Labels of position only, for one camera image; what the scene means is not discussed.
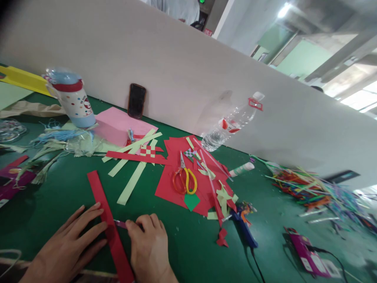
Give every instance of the water bottle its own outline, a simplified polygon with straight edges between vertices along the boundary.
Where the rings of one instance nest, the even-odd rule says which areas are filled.
[[[95,117],[82,78],[67,68],[48,68],[46,88],[57,98],[72,123],[78,128],[88,128],[95,124]]]
[[[207,151],[217,150],[227,139],[249,123],[257,110],[263,111],[263,105],[260,103],[263,98],[264,94],[256,92],[252,98],[249,98],[248,104],[237,106],[228,116],[222,117],[201,141],[204,149]]]

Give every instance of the glue gun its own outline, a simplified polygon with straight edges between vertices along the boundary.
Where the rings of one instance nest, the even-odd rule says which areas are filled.
[[[245,218],[245,215],[249,214],[250,212],[252,213],[253,211],[256,211],[256,209],[253,208],[251,204],[246,203],[246,205],[244,206],[237,206],[237,212],[235,212],[234,210],[231,210],[231,214],[228,217],[223,219],[223,222],[224,222],[228,220],[229,218],[233,217],[233,219],[238,222],[238,225],[240,226],[245,236],[245,239],[251,249],[257,248],[258,243],[254,239],[254,237],[251,235],[251,232],[248,226],[248,223],[250,222]]]

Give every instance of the finger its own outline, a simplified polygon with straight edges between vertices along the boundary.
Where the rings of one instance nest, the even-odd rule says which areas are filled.
[[[68,220],[56,231],[55,234],[59,234],[63,232],[69,225],[71,225],[72,222],[74,222],[76,218],[79,217],[79,215],[82,213],[84,208],[85,208],[84,205],[80,206],[80,208],[76,210],[75,213],[72,214],[70,218],[68,218]]]
[[[153,213],[153,214],[150,215],[150,219],[152,220],[153,226],[156,229],[160,229],[161,228],[160,221],[158,220],[158,217],[157,217],[157,215],[155,213]]]
[[[88,232],[86,232],[77,240],[80,248],[84,250],[87,246],[89,246],[95,240],[95,238],[98,237],[99,234],[107,229],[107,226],[107,222],[103,221],[90,228]]]
[[[160,226],[161,226],[162,230],[164,230],[164,231],[165,231],[165,226],[164,226],[164,224],[162,223],[162,221],[161,221],[161,220],[160,220]]]
[[[141,228],[131,220],[126,221],[126,227],[131,241],[133,241],[134,239],[138,239],[143,235],[143,231],[141,230]]]
[[[136,224],[142,225],[145,232],[148,232],[154,228],[152,219],[149,215],[142,215],[136,219]]]
[[[73,276],[76,276],[106,244],[107,240],[102,239],[83,253],[73,268]]]
[[[88,223],[94,218],[100,216],[102,213],[103,209],[96,209],[80,216],[75,225],[73,225],[72,229],[68,232],[67,236],[72,239],[77,239]]]
[[[98,209],[99,207],[101,206],[101,203],[100,202],[97,202],[95,205],[93,205],[92,207],[90,207],[87,211],[85,211],[81,216],[93,211],[93,210],[96,210]],[[64,231],[65,235],[72,229],[72,227],[76,224],[76,222],[78,221],[78,218],[75,219],[75,221],[73,221],[67,228],[66,230]]]

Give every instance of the person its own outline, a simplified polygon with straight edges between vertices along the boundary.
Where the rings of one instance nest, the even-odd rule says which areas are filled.
[[[98,202],[84,211],[81,206],[42,247],[20,283],[68,283],[102,249],[106,239],[92,244],[108,227],[101,222],[80,236],[94,218],[103,213]],[[156,214],[127,220],[131,238],[131,266],[138,283],[178,283],[168,258],[168,236]]]
[[[141,0],[188,25],[199,20],[198,0]]]

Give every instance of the scissors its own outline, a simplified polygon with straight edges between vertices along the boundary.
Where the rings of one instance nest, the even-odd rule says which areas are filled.
[[[186,181],[184,181],[184,179],[183,179],[183,175],[182,175],[183,171],[186,172]],[[178,173],[179,173],[179,176],[180,176],[182,184],[183,184],[183,190],[179,190],[177,185],[176,185],[176,176],[178,175]],[[194,189],[192,191],[189,190],[189,178],[190,178],[189,173],[192,176],[192,178],[194,179]],[[186,168],[185,162],[183,161],[182,151],[181,151],[181,168],[177,172],[175,172],[174,175],[173,175],[173,186],[174,186],[174,189],[176,189],[177,192],[179,192],[180,194],[183,194],[183,195],[186,192],[189,195],[193,195],[196,192],[196,188],[198,187],[198,183],[196,181],[195,175],[191,172],[190,169]]]

